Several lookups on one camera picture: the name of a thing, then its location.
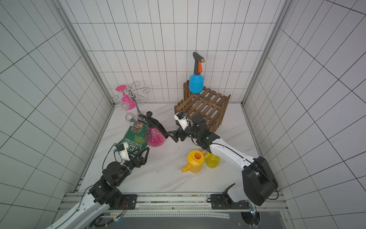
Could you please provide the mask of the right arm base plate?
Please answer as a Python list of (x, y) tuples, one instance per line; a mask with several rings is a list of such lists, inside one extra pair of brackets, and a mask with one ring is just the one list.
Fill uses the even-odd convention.
[(249, 210), (249, 203), (241, 200), (234, 202), (227, 194), (212, 194), (207, 200), (213, 210)]

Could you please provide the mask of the small yellow spray bottle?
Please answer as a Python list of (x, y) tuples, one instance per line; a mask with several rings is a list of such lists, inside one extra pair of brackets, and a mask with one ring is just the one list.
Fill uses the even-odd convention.
[(211, 169), (218, 167), (218, 165), (220, 164), (220, 161), (221, 161), (221, 158), (219, 156), (213, 155), (211, 153), (208, 153), (205, 156), (205, 163)]

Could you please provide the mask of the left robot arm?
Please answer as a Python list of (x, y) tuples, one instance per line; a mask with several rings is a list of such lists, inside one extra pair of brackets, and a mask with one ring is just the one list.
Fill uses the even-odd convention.
[(101, 178), (86, 189), (81, 200), (60, 217), (49, 229), (85, 229), (108, 210), (135, 210), (137, 195), (123, 194), (118, 187), (135, 168), (144, 166), (149, 148), (137, 152), (125, 162), (113, 161), (103, 171)]

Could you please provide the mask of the yellow watering can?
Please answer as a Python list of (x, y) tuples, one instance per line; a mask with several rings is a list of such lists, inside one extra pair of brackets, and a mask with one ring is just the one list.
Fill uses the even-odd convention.
[(187, 156), (188, 164), (181, 172), (199, 173), (205, 161), (206, 151), (193, 150)]

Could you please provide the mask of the clear wine glass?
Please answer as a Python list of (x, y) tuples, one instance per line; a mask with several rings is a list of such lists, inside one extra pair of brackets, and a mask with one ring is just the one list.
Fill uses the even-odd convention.
[(129, 122), (131, 126), (138, 124), (138, 117), (134, 113), (127, 113), (125, 116), (125, 120)]

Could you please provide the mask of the metal wine glass rack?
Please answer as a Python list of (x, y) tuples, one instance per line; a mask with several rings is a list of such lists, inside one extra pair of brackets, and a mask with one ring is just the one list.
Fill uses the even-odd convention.
[(139, 114), (141, 114), (142, 112), (140, 111), (138, 105), (143, 105), (144, 103), (146, 103), (147, 98), (142, 95), (142, 94), (138, 94), (139, 90), (142, 90), (142, 92), (144, 94), (148, 94), (150, 92), (150, 88), (148, 87), (140, 87), (140, 82), (136, 81), (132, 83), (132, 86), (130, 86), (132, 88), (132, 93), (130, 95), (130, 98), (133, 99), (135, 101), (136, 107), (132, 110), (126, 110), (124, 107), (122, 107), (122, 102), (119, 103), (114, 103), (114, 99), (113, 97), (111, 98), (111, 102), (114, 105), (117, 105), (119, 108), (121, 108), (122, 110), (125, 110), (127, 113), (134, 113), (137, 117), (138, 117), (138, 122), (139, 120), (141, 120), (141, 118), (139, 117)]

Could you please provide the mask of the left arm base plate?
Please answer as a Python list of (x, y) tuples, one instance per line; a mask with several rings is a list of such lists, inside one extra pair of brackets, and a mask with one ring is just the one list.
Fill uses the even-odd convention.
[(119, 195), (109, 203), (110, 210), (135, 210), (137, 197), (136, 194)]

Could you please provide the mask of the aluminium mounting rail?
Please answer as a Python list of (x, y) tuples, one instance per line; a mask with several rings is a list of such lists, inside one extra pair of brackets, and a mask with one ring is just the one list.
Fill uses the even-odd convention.
[(102, 216), (114, 218), (118, 215), (124, 217), (217, 217), (226, 218), (230, 212), (258, 211), (261, 214), (265, 212), (279, 212), (285, 219), (289, 218), (289, 209), (282, 193), (275, 193), (270, 196), (263, 205), (257, 206), (249, 200), (249, 210), (213, 210), (211, 204), (206, 200), (212, 194), (223, 193), (135, 193), (138, 195), (135, 210), (127, 210), (122, 213), (121, 210), (108, 210)]

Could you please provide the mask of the pink pressure sprayer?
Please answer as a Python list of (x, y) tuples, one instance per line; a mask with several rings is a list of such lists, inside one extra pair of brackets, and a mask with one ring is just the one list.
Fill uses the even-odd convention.
[(168, 135), (162, 124), (152, 117), (153, 113), (148, 111), (146, 114), (139, 114), (139, 117), (147, 124), (147, 131), (145, 134), (145, 141), (150, 147), (162, 146)]

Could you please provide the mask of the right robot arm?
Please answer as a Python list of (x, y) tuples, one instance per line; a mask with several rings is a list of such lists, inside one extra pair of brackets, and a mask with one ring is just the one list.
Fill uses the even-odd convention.
[(167, 135), (175, 142), (190, 138), (201, 149), (236, 166), (242, 172), (244, 193), (255, 205), (263, 205), (277, 192), (278, 182), (265, 158), (248, 156), (227, 144), (220, 136), (209, 131), (202, 115), (196, 115), (188, 121), (186, 114), (179, 112), (174, 115), (174, 119), (179, 128), (167, 132)]

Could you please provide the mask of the blue spray bottle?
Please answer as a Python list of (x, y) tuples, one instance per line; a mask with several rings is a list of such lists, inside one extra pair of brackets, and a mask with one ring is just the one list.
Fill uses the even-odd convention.
[(204, 89), (204, 77), (201, 73), (203, 72), (202, 63), (205, 62), (205, 59), (197, 51), (193, 52), (193, 58), (194, 70), (189, 79), (189, 90), (193, 94), (200, 94)]

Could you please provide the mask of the wooden slatted shelf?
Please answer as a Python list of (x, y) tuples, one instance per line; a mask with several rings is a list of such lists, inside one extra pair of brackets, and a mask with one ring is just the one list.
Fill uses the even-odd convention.
[(204, 87), (200, 94), (189, 90), (189, 81), (184, 83), (184, 98), (176, 106), (174, 112), (183, 112), (191, 120), (202, 115), (210, 132), (216, 132), (222, 124), (231, 96), (225, 96), (213, 89)]

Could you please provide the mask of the pink wine glass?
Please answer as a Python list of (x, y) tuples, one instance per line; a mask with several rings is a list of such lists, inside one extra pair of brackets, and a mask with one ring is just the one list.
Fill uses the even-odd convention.
[(114, 103), (122, 102), (122, 107), (126, 110), (132, 110), (136, 107), (135, 101), (130, 98), (132, 93), (132, 88), (130, 86), (120, 85), (115, 90), (123, 95), (121, 97), (118, 95), (114, 96)]

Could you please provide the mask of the green chips bag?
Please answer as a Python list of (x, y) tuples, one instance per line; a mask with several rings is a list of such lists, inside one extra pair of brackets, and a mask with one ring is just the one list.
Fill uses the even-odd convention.
[(136, 126), (130, 127), (126, 132), (124, 138), (116, 144), (116, 148), (119, 144), (126, 142), (129, 144), (128, 153), (141, 152), (147, 147), (145, 141), (145, 134), (147, 131), (147, 124), (139, 122)]

